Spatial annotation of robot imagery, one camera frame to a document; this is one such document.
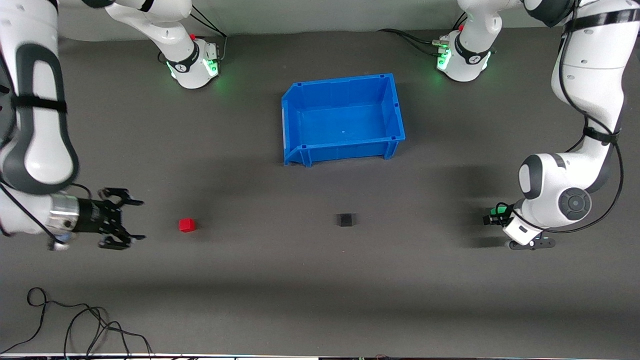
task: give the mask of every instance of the gray wall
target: gray wall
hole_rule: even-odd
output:
[[[445,29],[460,15],[454,0],[193,0],[221,30],[233,34],[309,31],[374,31],[381,28]],[[61,0],[60,33],[76,40],[131,40],[144,35],[93,10],[80,0]],[[505,11],[505,27],[541,26],[523,10]],[[193,19],[191,33],[211,31]]]

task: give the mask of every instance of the gray table surface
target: gray table surface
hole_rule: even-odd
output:
[[[145,200],[125,221],[148,239],[116,252],[86,234],[59,253],[43,236],[0,241],[0,344],[35,330],[24,297],[41,286],[106,307],[156,352],[640,357],[636,58],[624,78],[626,186],[610,217],[537,251],[498,247],[500,229],[479,225],[481,208],[519,199],[528,155],[580,135],[550,88],[558,41],[558,29],[506,29],[486,72],[463,84],[392,34],[237,36],[221,77],[199,90],[179,87],[149,41],[62,42],[79,182]],[[383,72],[407,134],[393,159],[282,165],[291,83]],[[358,224],[336,226],[342,212]],[[184,217],[199,230],[180,233]],[[15,351],[61,351],[75,312],[50,308]],[[94,326],[78,322],[76,350]],[[112,335],[100,351],[122,348]]]

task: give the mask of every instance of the blue plastic container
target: blue plastic container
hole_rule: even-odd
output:
[[[384,156],[404,140],[392,74],[295,83],[282,97],[284,164]]]

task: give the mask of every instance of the red cube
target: red cube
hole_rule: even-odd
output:
[[[180,219],[180,222],[178,223],[178,229],[180,229],[180,231],[182,231],[183,233],[190,233],[191,231],[195,231],[196,222],[192,218]]]

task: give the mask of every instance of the cable connector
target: cable connector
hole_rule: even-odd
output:
[[[432,40],[431,45],[447,49],[449,47],[449,42],[446,40]]]

